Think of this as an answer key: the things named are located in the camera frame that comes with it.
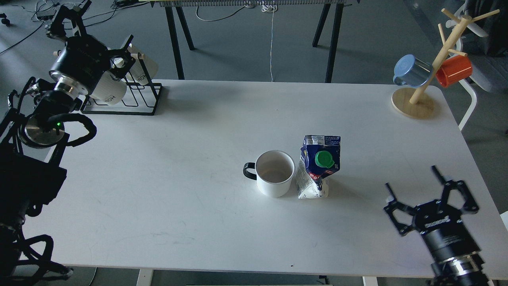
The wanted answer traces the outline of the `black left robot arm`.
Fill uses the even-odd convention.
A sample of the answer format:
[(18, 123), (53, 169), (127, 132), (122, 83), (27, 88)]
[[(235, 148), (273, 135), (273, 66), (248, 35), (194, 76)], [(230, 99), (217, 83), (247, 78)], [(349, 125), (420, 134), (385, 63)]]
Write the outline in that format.
[(66, 280), (73, 270), (52, 260), (49, 235), (27, 238), (27, 216), (36, 217), (56, 198), (67, 170), (60, 167), (67, 147), (91, 141), (97, 128), (77, 111), (106, 73), (122, 79), (134, 65), (128, 50), (133, 36), (109, 49), (87, 33), (83, 15), (91, 5), (61, 6), (47, 36), (65, 44), (49, 75), (31, 77), (23, 89), (7, 96), (1, 121), (1, 284), (33, 286), (41, 280)]

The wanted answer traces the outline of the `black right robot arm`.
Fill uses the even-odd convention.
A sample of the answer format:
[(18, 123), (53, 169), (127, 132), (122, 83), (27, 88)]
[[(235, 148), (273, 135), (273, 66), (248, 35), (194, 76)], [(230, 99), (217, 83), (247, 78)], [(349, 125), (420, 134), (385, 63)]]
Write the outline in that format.
[(481, 249), (462, 220), (463, 214), (476, 214), (479, 206), (463, 180), (448, 180), (436, 166), (431, 169), (443, 186), (440, 199), (411, 207), (399, 201), (386, 183), (389, 198), (383, 209), (399, 235), (420, 234), (433, 258), (429, 286), (486, 286)]

